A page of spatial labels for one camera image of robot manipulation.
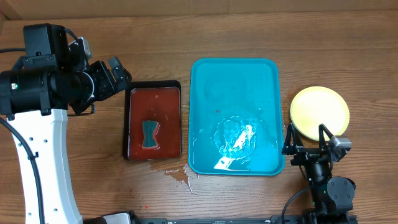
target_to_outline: red liquid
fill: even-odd
[[[176,158],[181,153],[180,90],[177,87],[138,88],[131,91],[130,159]],[[159,147],[142,147],[142,122],[159,122],[156,140]]]

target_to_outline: sponge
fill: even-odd
[[[157,121],[143,121],[142,131],[144,132],[143,149],[158,149],[156,134],[159,131],[160,124]]]

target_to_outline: water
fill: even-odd
[[[223,119],[217,124],[214,142],[218,152],[229,159],[244,159],[256,146],[258,122],[239,116]]]
[[[269,158],[277,156],[277,141],[267,136],[266,126],[255,116],[222,119],[212,138],[220,154],[214,169],[253,171],[260,169],[258,164],[275,167]]]
[[[191,168],[189,167],[188,164],[182,164],[182,163],[178,162],[178,164],[174,164],[174,166],[173,166],[173,164],[164,163],[168,167],[170,167],[170,165],[172,165],[172,167],[174,169],[163,170],[163,169],[160,169],[160,166],[159,166],[159,164],[161,164],[161,163],[163,163],[163,162],[162,161],[152,161],[151,167],[155,170],[161,171],[166,176],[173,177],[175,179],[176,183],[180,184],[180,185],[177,185],[176,187],[183,187],[181,185],[186,184],[187,190],[189,190],[188,192],[193,194],[191,181],[192,181],[192,179],[195,180],[195,176],[197,179],[199,179],[199,175],[194,173],[194,171],[191,170]]]

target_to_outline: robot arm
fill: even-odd
[[[69,45],[67,33],[75,39]],[[89,65],[88,42],[62,26],[25,26],[24,38],[27,55],[12,70],[0,73],[0,114],[7,116],[8,123],[24,138],[34,155],[28,158],[24,146],[14,136],[26,223],[81,224],[66,149],[68,105],[77,116],[85,115],[83,112],[90,106],[89,114],[94,113],[93,103],[125,90],[131,76],[116,57],[109,60],[111,70],[101,61]],[[39,171],[42,213],[30,159],[35,160]],[[130,216],[119,213],[91,222],[129,224]]]
[[[327,143],[323,137],[324,132],[330,138]],[[304,166],[306,174],[303,171],[302,174],[309,183],[309,187],[294,195],[292,199],[306,190],[311,190],[314,205],[314,208],[303,211],[300,223],[358,223],[356,217],[348,215],[353,209],[355,183],[346,177],[332,177],[331,173],[333,163],[340,161],[351,149],[351,141],[332,135],[323,124],[319,125],[319,139],[318,149],[305,149],[293,124],[287,128],[282,153],[294,155],[290,161],[292,166],[299,166],[301,171],[301,166]],[[284,213],[292,199],[282,212],[282,224],[285,224]]]

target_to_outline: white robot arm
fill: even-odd
[[[70,44],[67,34],[75,39]],[[128,213],[82,220],[73,196],[66,146],[68,105],[77,116],[88,115],[83,112],[90,106],[89,114],[94,113],[94,102],[129,86],[130,73],[116,57],[109,60],[111,70],[102,61],[90,65],[88,42],[62,26],[25,26],[24,38],[25,49],[20,50],[26,56],[12,70],[0,73],[0,114],[7,116],[7,122],[1,123],[14,134],[26,223],[130,224]]]

